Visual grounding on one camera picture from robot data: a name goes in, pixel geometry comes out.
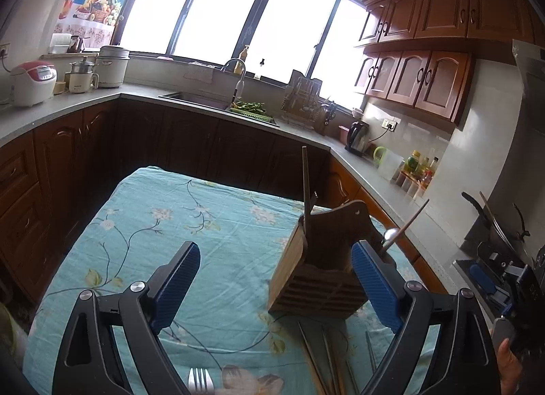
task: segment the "blue floral tablecloth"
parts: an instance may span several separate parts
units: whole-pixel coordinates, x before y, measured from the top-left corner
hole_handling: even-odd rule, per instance
[[[58,348],[81,290],[121,292],[147,280],[192,240],[201,250],[201,268],[174,323],[159,335],[184,381],[190,368],[202,367],[217,394],[317,393],[301,349],[301,321],[322,358],[322,327],[332,332],[334,348],[351,363],[362,390],[372,375],[365,332],[377,364],[393,338],[369,303],[346,321],[274,319],[266,311],[269,280],[302,210],[301,202],[159,168],[138,169],[118,185],[53,278],[32,324],[25,376],[39,393],[51,393]],[[378,221],[373,223],[383,232]],[[418,280],[397,246],[389,253],[406,280]],[[115,337],[134,393],[145,394],[121,328],[115,328]],[[436,337],[432,330],[407,393],[418,391]],[[326,361],[320,362],[328,375]],[[347,393],[354,393],[343,373]]]

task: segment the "rice cooker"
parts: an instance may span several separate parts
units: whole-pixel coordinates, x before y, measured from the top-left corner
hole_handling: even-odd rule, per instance
[[[53,96],[57,72],[47,61],[27,61],[12,69],[10,74],[14,106],[32,106]]]
[[[95,74],[99,75],[99,88],[120,87],[129,60],[128,49],[114,45],[102,46],[94,68]]]

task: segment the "faucet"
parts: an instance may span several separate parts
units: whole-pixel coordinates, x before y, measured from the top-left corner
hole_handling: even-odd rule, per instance
[[[240,80],[236,82],[235,92],[233,93],[232,102],[234,103],[237,97],[242,96],[242,91],[244,90],[244,77],[246,76],[246,63],[244,63],[244,60],[242,59],[237,59],[237,58],[229,59],[221,67],[221,72],[225,72],[225,68],[227,68],[227,65],[231,63],[232,61],[238,61],[242,64],[242,75],[240,76]]]

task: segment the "fork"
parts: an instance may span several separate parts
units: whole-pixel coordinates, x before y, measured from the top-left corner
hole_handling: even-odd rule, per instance
[[[187,377],[187,388],[191,395],[214,395],[214,384],[212,384],[212,378],[210,378],[207,369],[193,369],[192,367]]]

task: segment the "green vegetables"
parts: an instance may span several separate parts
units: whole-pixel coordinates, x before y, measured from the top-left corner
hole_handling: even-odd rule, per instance
[[[243,101],[233,102],[234,109],[240,109],[253,114],[265,115],[265,103],[246,103]]]

